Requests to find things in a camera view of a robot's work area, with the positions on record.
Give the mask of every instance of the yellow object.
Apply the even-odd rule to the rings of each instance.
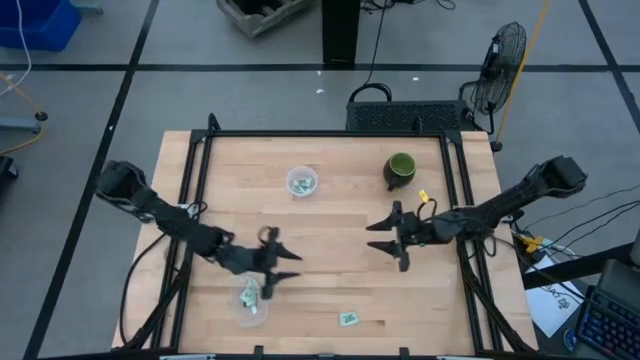
[[[422,199],[423,203],[428,203],[429,202],[429,195],[427,195],[427,193],[424,190],[420,190],[420,198]]]
[[[29,97],[27,94],[25,94],[19,87],[16,87],[16,85],[13,83],[13,81],[11,81],[11,79],[9,79],[2,71],[0,71],[0,77],[4,80],[4,82],[7,83],[7,85],[9,85],[10,87],[13,88],[13,91],[15,91],[18,95],[22,96],[22,98],[31,106],[31,108],[33,109],[33,111],[35,111],[36,114],[44,112],[31,99],[31,97]],[[16,145],[14,147],[11,147],[11,148],[8,148],[8,149],[0,151],[0,156],[7,155],[7,154],[12,153],[14,151],[20,150],[20,149],[22,149],[24,147],[27,147],[27,146],[29,146],[31,144],[35,144],[36,142],[40,141],[40,139],[42,139],[43,135],[44,135],[44,126],[41,126],[40,127],[40,131],[38,132],[38,135],[33,137],[33,139],[25,141],[22,144]]]
[[[538,248],[542,247],[544,242],[543,236],[530,237],[525,235],[516,234],[516,237],[527,245],[526,252],[527,254],[533,254],[538,250]]]
[[[504,113],[502,113],[502,122],[500,123],[500,128],[498,129],[498,134],[496,135],[496,142],[499,143],[502,138],[502,130],[504,130],[505,125],[507,124],[507,120],[509,119],[509,110],[511,109],[511,101],[513,100],[513,95],[518,88],[518,82],[520,81],[520,74],[522,74],[522,69],[524,65],[527,63],[527,59],[529,58],[529,54],[531,50],[533,50],[533,46],[538,40],[538,35],[540,35],[540,28],[542,27],[542,23],[544,22],[545,16],[547,16],[547,11],[549,10],[549,5],[551,4],[551,0],[545,0],[544,6],[542,7],[542,11],[540,12],[540,16],[538,17],[538,22],[536,23],[536,27],[533,30],[533,36],[531,37],[531,41],[527,46],[527,49],[524,52],[524,57],[522,58],[522,63],[518,68],[518,72],[516,73],[516,78],[513,81],[513,85],[511,86],[511,93],[509,95],[509,99],[507,99],[507,106],[504,109]]]

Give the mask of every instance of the floor tile line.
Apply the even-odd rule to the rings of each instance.
[[[71,265],[73,253],[75,252],[78,244],[80,233],[86,220],[91,200],[93,199],[98,176],[102,171],[107,152],[109,151],[109,146],[111,145],[111,140],[113,139],[113,134],[122,113],[122,108],[127,99],[129,89],[131,88],[131,82],[133,80],[133,75],[135,74],[135,67],[140,61],[140,56],[142,55],[144,44],[147,40],[147,36],[149,35],[149,29],[158,8],[158,3],[159,0],[151,0],[149,3],[149,8],[147,9],[142,29],[140,30],[140,34],[138,35],[136,45],[131,55],[127,72],[125,73],[122,84],[120,85],[120,90],[116,96],[113,109],[111,110],[111,115],[109,116],[109,120],[105,126],[102,139],[100,140],[100,145],[98,146],[98,151],[93,161],[93,165],[91,166],[87,183],[85,184],[84,191],[80,197],[78,209],[76,210],[73,222],[71,223],[53,278],[51,279],[51,283],[47,289],[47,293],[42,307],[40,308],[31,337],[29,338],[29,343],[27,344],[27,348],[23,356],[23,359],[25,360],[37,359],[40,349],[42,348],[42,343],[44,342],[47,334],[47,329],[64,285],[64,279],[69,270],[69,266]]]
[[[368,71],[370,64],[137,64],[136,71],[157,72],[268,72],[268,71]],[[376,71],[478,72],[473,64],[376,64]],[[127,64],[34,64],[32,71],[127,71]],[[25,70],[25,64],[0,64],[0,70]],[[609,65],[527,65],[525,72],[592,73],[610,71]],[[640,72],[640,65],[625,66]]]
[[[616,61],[613,52],[611,51],[611,48],[609,47],[609,44],[607,43],[607,40],[602,33],[602,30],[600,29],[600,25],[598,25],[598,21],[596,20],[591,6],[589,6],[587,0],[579,0],[579,3],[582,11],[584,12],[584,16],[587,18],[587,23],[589,24],[589,27],[593,32],[593,36],[596,38],[596,42],[600,47],[600,51],[602,51],[602,55],[607,61],[607,65],[611,67],[611,74],[613,75],[613,79],[618,86],[620,95],[622,95],[622,99],[627,105],[627,109],[631,114],[631,118],[633,119],[638,132],[640,132],[640,109],[638,109],[638,104],[636,103],[635,97],[633,96],[631,89],[629,89],[629,85],[627,84],[627,81],[622,74],[621,68],[618,66],[618,62]],[[631,70],[640,69],[640,67],[635,65],[630,67],[627,66],[624,68],[629,72],[632,72]]]

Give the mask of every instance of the fan grille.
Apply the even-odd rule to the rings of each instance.
[[[517,22],[500,28],[482,64],[480,78],[471,94],[474,110],[484,115],[500,110],[511,92],[522,63],[527,33]]]

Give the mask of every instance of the green mug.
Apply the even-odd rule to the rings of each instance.
[[[415,174],[416,162],[406,153],[397,153],[390,157],[382,170],[388,191],[409,185]]]

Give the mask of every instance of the plastic cup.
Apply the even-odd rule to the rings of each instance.
[[[318,174],[312,168],[298,166],[287,174],[287,189],[297,197],[311,195],[318,187]]]
[[[258,289],[258,301],[255,306],[247,307],[240,299],[242,292],[250,281],[255,281],[258,286],[262,286],[262,284],[256,277],[249,275],[240,275],[236,279],[236,285],[231,291],[231,307],[240,322],[240,326],[253,327],[262,324],[269,315],[269,301],[260,299],[260,289]]]

